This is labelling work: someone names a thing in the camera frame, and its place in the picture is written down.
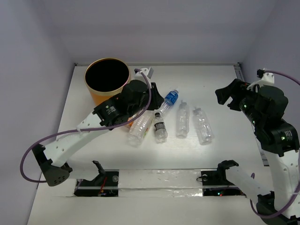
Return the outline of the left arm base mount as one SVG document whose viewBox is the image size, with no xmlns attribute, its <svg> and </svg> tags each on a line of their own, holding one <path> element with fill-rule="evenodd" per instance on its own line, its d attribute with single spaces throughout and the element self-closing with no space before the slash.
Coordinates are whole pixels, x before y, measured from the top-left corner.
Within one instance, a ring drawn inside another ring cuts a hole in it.
<svg viewBox="0 0 300 225">
<path fill-rule="evenodd" d="M 77 197 L 118 197 L 119 170 L 106 171 L 101 164 L 93 160 L 98 174 L 93 180 L 78 179 L 74 195 Z"/>
</svg>

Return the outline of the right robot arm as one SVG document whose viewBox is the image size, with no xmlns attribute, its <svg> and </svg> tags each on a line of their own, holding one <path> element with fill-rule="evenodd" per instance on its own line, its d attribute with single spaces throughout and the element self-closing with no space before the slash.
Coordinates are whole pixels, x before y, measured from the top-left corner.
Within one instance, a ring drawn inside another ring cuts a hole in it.
<svg viewBox="0 0 300 225">
<path fill-rule="evenodd" d="M 267 225 L 300 223 L 300 142 L 294 126 L 283 119 L 288 99 L 277 87 L 263 85 L 252 89 L 249 83 L 234 79 L 215 91 L 217 101 L 245 114 L 269 163 L 274 189 L 264 188 L 248 177 L 233 160 L 218 164 L 216 179 L 238 187 L 250 200 L 253 212 Z"/>
</svg>

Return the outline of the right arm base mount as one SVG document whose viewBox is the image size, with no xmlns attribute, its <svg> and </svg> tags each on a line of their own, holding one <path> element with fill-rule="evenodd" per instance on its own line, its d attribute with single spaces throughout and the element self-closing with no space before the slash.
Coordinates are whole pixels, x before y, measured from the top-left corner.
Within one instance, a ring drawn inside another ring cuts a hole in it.
<svg viewBox="0 0 300 225">
<path fill-rule="evenodd" d="M 245 196 L 245 194 L 226 179 L 225 171 L 238 166 L 234 160 L 225 160 L 217 165 L 216 170 L 201 171 L 196 179 L 202 184 L 203 196 Z"/>
</svg>

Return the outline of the clear crushed plastic bottle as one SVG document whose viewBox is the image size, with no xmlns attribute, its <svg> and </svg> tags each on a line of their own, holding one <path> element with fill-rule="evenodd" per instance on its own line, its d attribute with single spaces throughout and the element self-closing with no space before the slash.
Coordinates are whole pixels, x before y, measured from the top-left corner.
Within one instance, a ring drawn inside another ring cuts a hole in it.
<svg viewBox="0 0 300 225">
<path fill-rule="evenodd" d="M 214 139 L 211 125 L 206 113 L 199 107 L 193 110 L 193 125 L 201 145 L 210 144 Z"/>
</svg>

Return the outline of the blue label water bottle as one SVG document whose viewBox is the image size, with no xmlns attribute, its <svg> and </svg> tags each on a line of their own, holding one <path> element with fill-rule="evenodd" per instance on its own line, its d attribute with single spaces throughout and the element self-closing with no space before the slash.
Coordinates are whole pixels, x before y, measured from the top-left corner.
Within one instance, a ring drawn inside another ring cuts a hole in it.
<svg viewBox="0 0 300 225">
<path fill-rule="evenodd" d="M 176 101 L 178 100 L 179 92 L 177 89 L 170 91 L 166 97 L 164 98 L 164 102 L 162 103 L 159 111 L 161 115 L 166 115 L 171 108 L 175 105 Z"/>
</svg>

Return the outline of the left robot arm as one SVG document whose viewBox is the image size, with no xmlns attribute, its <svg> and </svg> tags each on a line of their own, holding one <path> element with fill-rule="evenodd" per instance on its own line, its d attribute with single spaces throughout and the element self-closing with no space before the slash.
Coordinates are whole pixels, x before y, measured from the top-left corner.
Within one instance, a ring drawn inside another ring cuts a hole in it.
<svg viewBox="0 0 300 225">
<path fill-rule="evenodd" d="M 69 178 L 75 168 L 67 161 L 86 144 L 114 128 L 126 125 L 130 117 L 144 109 L 158 109 L 162 102 L 154 82 L 146 84 L 133 80 L 123 87 L 121 93 L 96 106 L 76 130 L 64 133 L 47 145 L 36 144 L 32 152 L 48 186 L 57 186 Z"/>
</svg>

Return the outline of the clear bottle white cap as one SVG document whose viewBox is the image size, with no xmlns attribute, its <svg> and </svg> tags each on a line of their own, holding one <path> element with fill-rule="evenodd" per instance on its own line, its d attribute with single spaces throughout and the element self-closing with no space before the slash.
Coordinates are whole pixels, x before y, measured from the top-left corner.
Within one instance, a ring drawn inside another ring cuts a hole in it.
<svg viewBox="0 0 300 225">
<path fill-rule="evenodd" d="M 186 138 L 189 133 L 190 111 L 187 102 L 181 101 L 176 118 L 176 136 Z"/>
</svg>

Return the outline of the small black label bottle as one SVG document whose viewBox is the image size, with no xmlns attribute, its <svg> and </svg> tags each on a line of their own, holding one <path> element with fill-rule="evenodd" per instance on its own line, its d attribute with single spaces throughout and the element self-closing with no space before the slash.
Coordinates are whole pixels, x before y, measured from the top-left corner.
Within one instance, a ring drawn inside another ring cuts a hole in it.
<svg viewBox="0 0 300 225">
<path fill-rule="evenodd" d="M 154 114 L 154 131 L 155 139 L 158 143 L 163 143 L 167 140 L 168 133 L 165 127 L 165 122 L 161 113 L 159 112 Z"/>
</svg>

